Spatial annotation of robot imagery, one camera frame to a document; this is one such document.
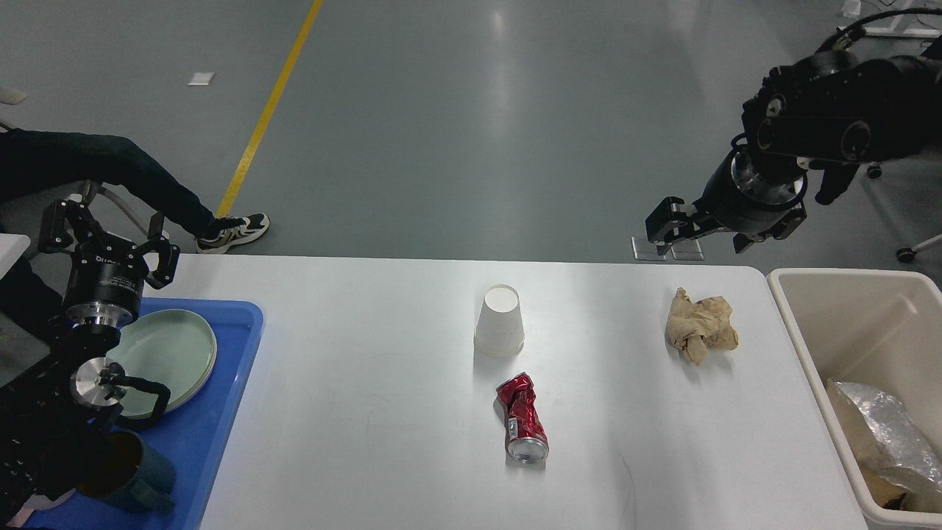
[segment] plate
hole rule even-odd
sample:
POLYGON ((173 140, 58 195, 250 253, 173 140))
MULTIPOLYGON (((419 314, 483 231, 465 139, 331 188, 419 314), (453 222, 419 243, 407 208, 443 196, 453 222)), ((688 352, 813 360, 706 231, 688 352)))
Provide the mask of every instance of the plate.
MULTIPOLYGON (((200 315, 185 309, 164 309, 139 318, 121 330, 121 342, 108 352, 127 375, 162 383, 171 390, 167 412, 198 392, 216 364, 216 335, 200 315)), ((149 418, 156 396, 128 389, 121 399, 122 416, 149 418)))

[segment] can lid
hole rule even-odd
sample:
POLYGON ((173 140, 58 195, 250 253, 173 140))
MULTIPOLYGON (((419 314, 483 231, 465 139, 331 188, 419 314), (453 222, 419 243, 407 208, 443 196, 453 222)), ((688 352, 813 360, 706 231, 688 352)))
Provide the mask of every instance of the can lid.
POLYGON ((549 456, 549 446, 541 439, 518 438, 507 444, 507 452, 521 464, 536 464, 549 456))

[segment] red can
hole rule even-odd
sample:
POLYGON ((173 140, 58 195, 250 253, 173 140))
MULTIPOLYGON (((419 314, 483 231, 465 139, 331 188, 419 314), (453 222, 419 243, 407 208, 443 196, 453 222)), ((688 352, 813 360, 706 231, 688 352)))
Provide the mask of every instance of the red can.
POLYGON ((533 406, 536 393, 529 375, 519 373, 497 387, 497 399, 507 410, 507 453, 524 464, 546 460, 549 442, 533 406))

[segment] sneaker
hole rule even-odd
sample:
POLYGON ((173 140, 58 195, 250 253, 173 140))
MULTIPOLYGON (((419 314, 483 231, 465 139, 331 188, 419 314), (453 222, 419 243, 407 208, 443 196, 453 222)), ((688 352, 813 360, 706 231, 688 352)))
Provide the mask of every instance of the sneaker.
POLYGON ((222 217, 213 221, 206 237, 196 239, 196 252, 225 254, 237 245, 251 243, 268 232, 268 215, 253 213, 249 217, 222 217))

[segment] mug handle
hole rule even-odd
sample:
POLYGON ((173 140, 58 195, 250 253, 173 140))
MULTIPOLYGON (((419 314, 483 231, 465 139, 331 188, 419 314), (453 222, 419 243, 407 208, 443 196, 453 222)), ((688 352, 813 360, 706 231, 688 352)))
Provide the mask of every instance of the mug handle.
POLYGON ((138 480, 128 491, 139 503, 160 513, 170 512, 176 503, 170 495, 161 493, 143 480, 138 480))

